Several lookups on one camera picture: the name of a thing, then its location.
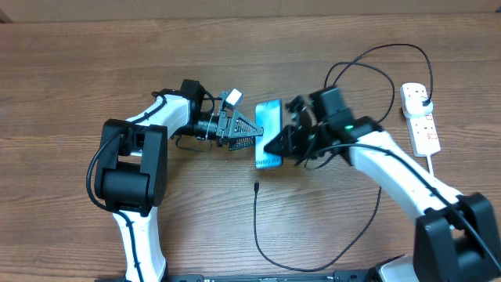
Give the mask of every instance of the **power cord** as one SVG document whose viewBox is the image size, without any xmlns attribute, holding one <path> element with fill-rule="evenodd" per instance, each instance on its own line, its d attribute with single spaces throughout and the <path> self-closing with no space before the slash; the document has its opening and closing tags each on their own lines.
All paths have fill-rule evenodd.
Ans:
<svg viewBox="0 0 501 282">
<path fill-rule="evenodd" d="M 435 176 L 433 165 L 431 164 L 431 155 L 426 155 L 426 162 L 428 163 L 428 171 L 430 171 L 431 176 Z"/>
<path fill-rule="evenodd" d="M 366 224 L 366 227 L 363 228 L 363 230 L 359 233 L 359 235 L 341 253 L 339 253 L 339 255 L 337 255 L 337 257 L 335 259 L 333 259 L 331 262 L 327 263 L 324 266 L 320 266 L 320 267 L 317 267 L 317 268 L 314 268 L 314 269 L 300 269 L 300 268 L 296 268 L 296 267 L 285 266 L 285 265 L 279 264 L 278 262 L 274 262 L 267 255 L 265 255 L 265 253 L 261 250 L 261 247 L 259 247 L 258 231 L 257 231 L 257 228 L 256 228 L 256 220 L 257 220 L 256 219 L 257 218 L 257 216 L 256 216 L 256 206 L 257 206 L 257 202 L 258 202 L 259 183 L 255 183 L 254 184 L 254 241 L 256 242 L 256 247 L 258 248 L 258 251 L 261 254 L 261 256 L 263 258 L 265 258 L 268 262 L 270 262 L 271 264 L 273 264 L 274 266 L 278 266 L 278 267 L 283 268 L 283 269 L 304 272 L 304 273 L 312 273 L 312 272 L 324 270 L 327 267 L 332 266 L 335 262 L 337 262 L 337 260 L 340 259 L 341 256 L 344 255 L 344 253 L 349 248 L 351 248 L 351 246 L 353 246 L 356 243 L 356 241 L 359 240 L 360 237 L 369 228 L 370 224 L 374 220 L 374 217 L 376 216 L 377 209 L 379 208 L 379 203 L 380 203 L 380 199 L 381 199 L 381 191 L 382 191 L 382 189 L 381 189 L 381 187 L 379 187 L 379 192 L 377 193 L 376 207 L 374 208 L 373 215 L 370 217 L 368 223 Z"/>
<path fill-rule="evenodd" d="M 152 92 L 152 95 L 154 97 L 156 97 L 157 93 L 156 92 Z M 92 170 L 94 169 L 94 166 L 96 166 L 96 162 L 97 160 L 99 159 L 99 156 L 101 156 L 101 154 L 103 153 L 103 151 L 110 145 L 110 143 L 115 139 L 117 138 L 120 134 L 122 134 L 125 130 L 129 129 L 130 127 L 132 127 L 133 125 L 136 125 L 140 122 L 143 122 L 145 120 L 147 120 L 150 116 L 154 115 L 155 113 L 157 113 L 161 108 L 163 108 L 166 104 L 167 104 L 167 100 L 165 99 L 165 96 L 160 96 L 162 98 L 162 103 L 154 108 L 153 110 L 151 110 L 149 113 L 144 113 L 144 115 L 142 117 L 139 117 L 137 119 L 135 119 L 134 121 L 130 121 L 127 125 L 125 125 L 124 127 L 118 129 L 110 138 L 108 138 L 104 143 L 103 145 L 101 145 L 101 147 L 97 150 L 96 154 L 94 155 L 94 157 L 91 159 L 91 162 L 90 164 L 88 165 L 88 170 L 87 170 L 87 178 L 86 178 L 86 186 L 87 186 L 87 194 L 88 194 L 88 197 L 91 199 L 92 203 L 94 203 L 98 208 L 101 208 L 107 212 L 108 211 L 108 208 L 104 205 L 104 204 L 101 204 L 99 203 L 99 201 L 97 201 L 96 197 L 94 196 L 94 193 L 92 192 L 92 185 L 91 185 L 91 181 L 92 181 Z M 141 273 L 141 268 L 139 267 L 139 260 L 138 260 L 138 256 L 137 256 L 137 251 L 135 249 L 135 238 L 134 238 L 134 228 L 132 227 L 132 221 L 130 220 L 130 218 L 125 214 L 123 213 L 122 211 L 117 211 L 115 212 L 117 215 L 121 216 L 125 222 L 126 222 L 126 226 L 128 227 L 129 229 L 129 233 L 130 233 L 130 236 L 131 236 L 131 245 L 132 245 L 132 258 L 134 259 L 134 267 L 137 269 L 138 271 L 138 277 L 139 277 L 139 281 L 140 282 L 143 282 L 143 278 L 142 278 L 142 273 Z"/>
<path fill-rule="evenodd" d="M 377 123 L 381 123 L 390 114 L 391 108 L 393 107 L 393 102 L 395 101 L 395 83 L 393 83 L 393 80 L 390 78 L 390 76 L 388 74 L 386 74 L 384 71 L 382 71 L 381 69 L 379 69 L 377 67 L 374 67 L 374 66 L 371 66 L 371 65 L 366 64 L 366 63 L 353 63 L 353 62 L 339 62 L 339 63 L 335 63 L 329 69 L 329 72 L 327 73 L 326 80 L 323 82 L 323 88 L 327 87 L 327 82 L 329 81 L 330 73 L 333 71 L 334 68 L 336 68 L 337 66 L 342 65 L 342 64 L 350 64 L 350 63 L 352 65 L 356 65 L 356 66 L 360 66 L 360 67 L 367 67 L 367 68 L 369 68 L 371 70 L 375 70 L 378 73 L 380 73 L 383 76 L 385 76 L 385 78 L 387 78 L 388 81 L 391 83 L 391 89 L 392 89 L 391 102 L 390 102 L 390 106 L 386 110 L 386 113 L 384 114 L 384 116 L 379 121 L 377 121 Z"/>
<path fill-rule="evenodd" d="M 386 47 L 392 47 L 392 46 L 408 46 L 408 47 L 413 47 L 415 49 L 418 49 L 424 56 L 424 59 L 426 60 L 426 63 L 428 65 L 428 70 L 430 71 L 430 96 L 428 97 L 428 99 L 426 101 L 423 102 L 423 106 L 427 106 L 430 102 L 431 102 L 431 96 L 433 95 L 433 70 L 431 68 L 431 62 L 430 62 L 430 58 L 428 58 L 428 55 L 424 52 L 424 50 L 421 49 L 421 47 L 418 47 L 416 45 L 413 45 L 413 44 L 407 44 L 407 43 L 393 43 L 393 44 L 386 44 L 386 45 L 381 45 L 381 46 L 377 46 L 377 47 L 374 47 L 374 48 L 371 48 L 367 51 L 365 51 L 364 53 L 362 53 L 362 55 L 356 57 L 354 60 L 352 60 L 336 77 L 336 79 L 334 80 L 334 83 L 333 85 L 336 84 L 336 82 L 339 80 L 339 78 L 341 77 L 341 75 L 343 75 L 343 73 L 349 68 L 351 67 L 352 65 L 354 65 L 356 62 L 358 62 L 361 58 L 363 58 L 365 55 L 367 55 L 368 53 L 374 51 L 374 50 L 377 50 L 377 49 L 381 49 L 381 48 L 386 48 Z"/>
<path fill-rule="evenodd" d="M 327 82 L 329 81 L 329 76 L 330 74 L 332 73 L 333 69 L 336 68 L 337 66 L 339 65 L 342 65 L 342 64 L 346 64 L 347 66 L 339 73 L 339 75 L 336 77 L 336 79 L 334 80 L 334 83 L 333 85 L 336 85 L 336 82 L 339 80 L 339 78 L 343 75 L 343 73 L 349 68 L 351 67 L 352 65 L 356 65 L 356 66 L 360 66 L 360 67 L 367 67 L 371 70 L 375 70 L 377 72 L 379 72 L 380 74 L 382 74 L 383 76 L 385 76 L 385 78 L 387 80 L 389 80 L 389 82 L 391 83 L 391 88 L 392 88 L 392 95 L 391 95 L 391 102 L 390 102 L 390 106 L 388 107 L 388 109 L 386 110 L 386 113 L 384 114 L 384 116 L 379 120 L 377 121 L 377 123 L 381 123 L 382 121 L 384 121 L 384 119 L 390 114 L 390 111 L 391 111 L 391 108 L 393 107 L 393 103 L 395 101 L 395 83 L 393 83 L 393 80 L 390 78 L 390 76 L 388 74 L 386 74 L 384 71 L 382 71 L 381 69 L 377 68 L 377 67 L 374 67 L 374 66 L 371 66 L 369 64 L 366 64 L 366 63 L 357 63 L 361 58 L 363 58 L 366 54 L 368 54 L 369 52 L 372 52 L 374 50 L 377 50 L 377 49 L 381 49 L 381 48 L 386 48 L 386 47 L 392 47 L 392 46 L 408 46 L 408 47 L 413 47 L 415 49 L 418 49 L 424 56 L 424 58 L 426 59 L 426 62 L 427 62 L 427 65 L 428 65 L 428 70 L 430 71 L 430 96 L 428 97 L 428 99 L 426 101 L 423 102 L 423 105 L 424 106 L 427 106 L 430 101 L 431 101 L 431 95 L 433 94 L 433 69 L 431 68 L 431 62 L 430 62 L 430 59 L 428 58 L 428 55 L 424 52 L 424 50 L 421 49 L 421 47 L 418 47 L 416 45 L 413 45 L 413 44 L 406 44 L 406 43 L 394 43 L 394 44 L 386 44 L 386 45 L 381 45 L 381 46 L 377 46 L 377 47 L 374 47 L 374 48 L 371 48 L 367 51 L 365 51 L 362 55 L 360 56 L 357 56 L 354 60 L 352 60 L 351 62 L 339 62 L 339 63 L 335 63 L 330 69 L 329 71 L 327 72 L 327 76 L 326 76 L 326 79 L 325 81 L 323 82 L 323 87 L 327 87 Z M 331 161 L 332 161 L 333 157 L 328 157 L 321 165 L 315 167 L 315 168 L 308 168 L 306 165 L 308 164 L 308 161 L 309 161 L 309 158 L 306 158 L 306 157 L 303 157 L 303 160 L 306 160 L 305 162 L 305 168 L 307 170 L 315 170 L 315 169 L 318 169 L 318 168 L 322 168 L 326 165 L 328 165 Z"/>
</svg>

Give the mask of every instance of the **blue phone case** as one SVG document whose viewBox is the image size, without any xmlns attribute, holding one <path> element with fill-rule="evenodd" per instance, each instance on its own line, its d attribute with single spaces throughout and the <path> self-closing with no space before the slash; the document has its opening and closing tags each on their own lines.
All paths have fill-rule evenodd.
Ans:
<svg viewBox="0 0 501 282">
<path fill-rule="evenodd" d="M 263 136 L 256 137 L 256 168 L 276 168 L 282 165 L 283 158 L 266 153 L 265 145 L 282 130 L 282 103 L 279 99 L 256 105 L 256 125 L 264 129 Z"/>
</svg>

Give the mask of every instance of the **black bracket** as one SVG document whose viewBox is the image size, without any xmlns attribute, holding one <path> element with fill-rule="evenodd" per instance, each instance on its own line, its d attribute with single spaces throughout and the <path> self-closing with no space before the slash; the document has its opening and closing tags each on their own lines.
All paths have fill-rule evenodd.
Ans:
<svg viewBox="0 0 501 282">
<path fill-rule="evenodd" d="M 110 119 L 103 126 L 101 146 L 127 121 Z M 133 125 L 114 138 L 99 157 L 94 190 L 106 202 L 110 212 L 139 212 L 147 216 L 151 207 L 164 199 L 167 187 L 167 141 L 165 126 Z M 141 150 L 141 164 L 118 161 Z"/>
<path fill-rule="evenodd" d="M 493 255 L 501 258 L 501 244 L 491 204 L 480 193 L 458 199 L 454 206 Z M 455 238 L 450 225 L 464 230 L 464 235 Z M 416 220 L 413 265 L 420 281 L 490 281 L 500 275 L 491 258 L 449 208 L 430 210 Z"/>
</svg>

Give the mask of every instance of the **smartphone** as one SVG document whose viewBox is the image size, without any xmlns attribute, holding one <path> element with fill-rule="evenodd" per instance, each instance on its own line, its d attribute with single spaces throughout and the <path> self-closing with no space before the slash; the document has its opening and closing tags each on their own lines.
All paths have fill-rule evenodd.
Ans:
<svg viewBox="0 0 501 282">
<path fill-rule="evenodd" d="M 282 166 L 282 156 L 265 152 L 265 145 L 282 131 L 282 102 L 276 99 L 256 105 L 255 121 L 264 129 L 263 136 L 256 136 L 256 168 Z"/>
</svg>

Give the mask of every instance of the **phone screen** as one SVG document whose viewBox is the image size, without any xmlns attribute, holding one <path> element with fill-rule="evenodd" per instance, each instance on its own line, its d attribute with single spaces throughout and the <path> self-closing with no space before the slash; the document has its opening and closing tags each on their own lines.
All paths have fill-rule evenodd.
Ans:
<svg viewBox="0 0 501 282">
<path fill-rule="evenodd" d="M 256 105 L 256 125 L 264 129 L 263 136 L 256 137 L 256 168 L 275 168 L 282 165 L 281 156 L 265 152 L 265 145 L 282 130 L 282 103 L 279 99 Z"/>
</svg>

